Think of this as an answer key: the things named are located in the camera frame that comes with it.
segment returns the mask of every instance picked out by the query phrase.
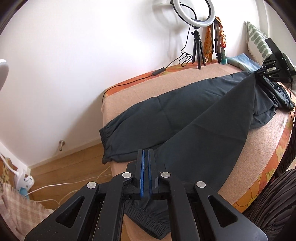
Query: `power strip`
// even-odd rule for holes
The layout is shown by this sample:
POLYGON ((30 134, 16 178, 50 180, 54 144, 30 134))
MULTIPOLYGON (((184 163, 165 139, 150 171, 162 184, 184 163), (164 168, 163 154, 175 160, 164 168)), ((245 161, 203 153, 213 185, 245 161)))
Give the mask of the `power strip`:
POLYGON ((14 182, 15 182, 15 189, 19 192, 21 188, 26 189, 29 191, 29 189, 34 185, 34 178, 32 176, 25 177, 26 172, 24 169, 17 169, 17 175, 14 176, 14 182))

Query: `triangular cutout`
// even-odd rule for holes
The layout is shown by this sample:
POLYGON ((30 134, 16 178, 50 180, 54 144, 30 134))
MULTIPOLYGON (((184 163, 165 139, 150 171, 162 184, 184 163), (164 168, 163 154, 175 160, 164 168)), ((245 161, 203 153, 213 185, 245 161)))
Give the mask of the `triangular cutout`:
POLYGON ((69 207, 67 207, 57 218, 56 222, 71 228, 75 222, 78 212, 83 204, 84 197, 76 199, 69 207))
POLYGON ((224 207, 216 198, 214 198, 213 196, 209 196, 208 198, 218 219, 218 222, 222 228, 225 228, 237 221, 237 217, 226 207, 224 207))

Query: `brown striped fabric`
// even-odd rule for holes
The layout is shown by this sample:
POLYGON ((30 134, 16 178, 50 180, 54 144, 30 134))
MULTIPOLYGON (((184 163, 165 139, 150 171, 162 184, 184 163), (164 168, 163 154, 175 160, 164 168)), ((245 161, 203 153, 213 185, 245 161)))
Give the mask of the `brown striped fabric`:
POLYGON ((296 170, 278 177, 244 215, 275 240, 296 207, 296 170))

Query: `wooden floor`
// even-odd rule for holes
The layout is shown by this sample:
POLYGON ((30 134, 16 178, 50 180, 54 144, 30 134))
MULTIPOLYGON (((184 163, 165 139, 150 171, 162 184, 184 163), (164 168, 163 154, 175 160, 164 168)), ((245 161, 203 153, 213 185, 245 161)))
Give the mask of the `wooden floor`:
MULTIPOLYGON (((79 183, 47 187, 34 192, 31 198, 36 201, 54 199, 63 204, 75 193, 75 190, 79 190, 90 181, 97 183, 110 181, 111 169, 109 164, 102 164, 103 153, 102 144, 98 144, 32 169, 31 175, 34 177, 35 184, 30 191, 51 184, 79 183)), ((46 208, 56 209, 59 206, 57 202, 45 201, 42 204, 46 208)), ((130 241, 125 226, 123 226, 121 240, 130 241)))

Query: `blue towel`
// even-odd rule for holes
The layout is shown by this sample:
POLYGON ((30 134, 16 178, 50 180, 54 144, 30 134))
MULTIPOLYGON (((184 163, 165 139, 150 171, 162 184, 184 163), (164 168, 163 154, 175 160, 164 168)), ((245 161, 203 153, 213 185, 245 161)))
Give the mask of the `blue towel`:
POLYGON ((254 72, 261 68, 259 64, 249 59, 244 53, 235 57, 227 57, 227 63, 240 68, 242 71, 254 72))
POLYGON ((28 195, 28 191, 27 191, 27 189, 25 189, 25 188, 20 188, 20 194, 23 195, 23 196, 28 195))

